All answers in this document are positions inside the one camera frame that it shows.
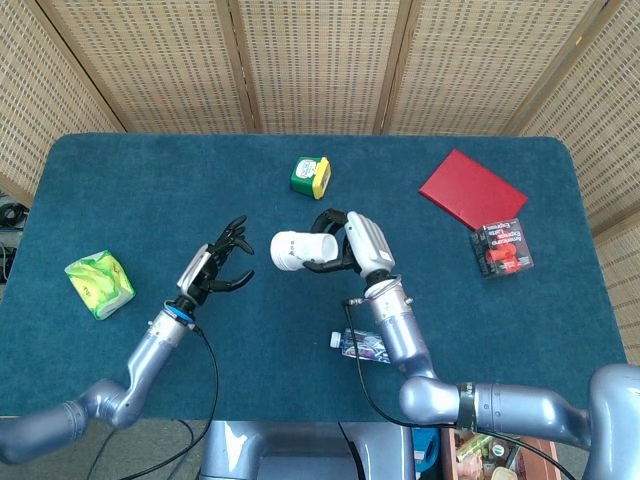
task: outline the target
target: black band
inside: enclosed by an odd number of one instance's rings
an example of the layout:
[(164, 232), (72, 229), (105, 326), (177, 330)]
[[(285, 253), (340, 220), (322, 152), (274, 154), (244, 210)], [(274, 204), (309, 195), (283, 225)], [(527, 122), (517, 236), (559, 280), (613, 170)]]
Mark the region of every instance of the black band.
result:
[(458, 385), (460, 404), (458, 405), (457, 427), (476, 431), (476, 384), (472, 382)]

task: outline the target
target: table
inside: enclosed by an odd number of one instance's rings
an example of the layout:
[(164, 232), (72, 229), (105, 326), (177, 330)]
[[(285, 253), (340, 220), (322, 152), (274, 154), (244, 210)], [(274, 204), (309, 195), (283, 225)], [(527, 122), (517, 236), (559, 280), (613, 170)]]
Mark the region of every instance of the table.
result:
[[(468, 229), (418, 194), (457, 148), (528, 195), (519, 218), (535, 267), (484, 280)], [(315, 201), (290, 190), (301, 155), (327, 155), (333, 178)], [(102, 377), (127, 381), (126, 359), (198, 247), (248, 216), (253, 257), (234, 254), (230, 278), (199, 324), (220, 366), (216, 418), (372, 421), (355, 365), (328, 346), (343, 330), (352, 272), (277, 270), (280, 230), (308, 230), (324, 209), (356, 210), (386, 234), (437, 373), (448, 382), (551, 387), (586, 406), (598, 367), (624, 361), (566, 148), (551, 138), (82, 134), (51, 149), (22, 246), (0, 304), (0, 412), (22, 415), (73, 399)], [(109, 249), (136, 298), (93, 320), (63, 269)], [(375, 330), (366, 307), (356, 324)], [(373, 396), (399, 415), (402, 378), (365, 366)], [(152, 389), (149, 417), (205, 418), (212, 397), (205, 349), (190, 335)]]

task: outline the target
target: woven screen panel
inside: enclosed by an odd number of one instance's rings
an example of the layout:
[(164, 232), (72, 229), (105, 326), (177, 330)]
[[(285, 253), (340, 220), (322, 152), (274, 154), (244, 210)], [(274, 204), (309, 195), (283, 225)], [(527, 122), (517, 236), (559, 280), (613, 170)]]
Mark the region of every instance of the woven screen panel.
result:
[(589, 0), (425, 0), (390, 133), (498, 134)]
[(597, 250), (627, 359), (640, 365), (640, 225)]
[(27, 196), (58, 137), (118, 128), (81, 74), (22, 0), (0, 2), (0, 173)]
[(622, 2), (523, 133), (569, 147), (592, 227), (640, 205), (640, 2)]
[(242, 132), (215, 0), (47, 0), (127, 129)]
[(267, 132), (371, 134), (398, 0), (242, 0)]

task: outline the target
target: yellow tissue package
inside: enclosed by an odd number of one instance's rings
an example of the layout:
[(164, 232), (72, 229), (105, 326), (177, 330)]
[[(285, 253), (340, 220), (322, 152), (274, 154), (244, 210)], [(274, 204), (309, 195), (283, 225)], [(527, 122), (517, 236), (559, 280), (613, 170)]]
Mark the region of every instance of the yellow tissue package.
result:
[(136, 292), (108, 250), (81, 258), (64, 269), (96, 320), (104, 320)]

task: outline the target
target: red book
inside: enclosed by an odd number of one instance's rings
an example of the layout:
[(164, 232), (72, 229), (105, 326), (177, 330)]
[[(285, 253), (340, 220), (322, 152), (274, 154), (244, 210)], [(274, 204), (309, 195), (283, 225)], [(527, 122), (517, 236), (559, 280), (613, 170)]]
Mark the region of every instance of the red book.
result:
[(474, 230), (515, 218), (527, 201), (525, 194), (458, 150), (444, 159), (420, 193)]

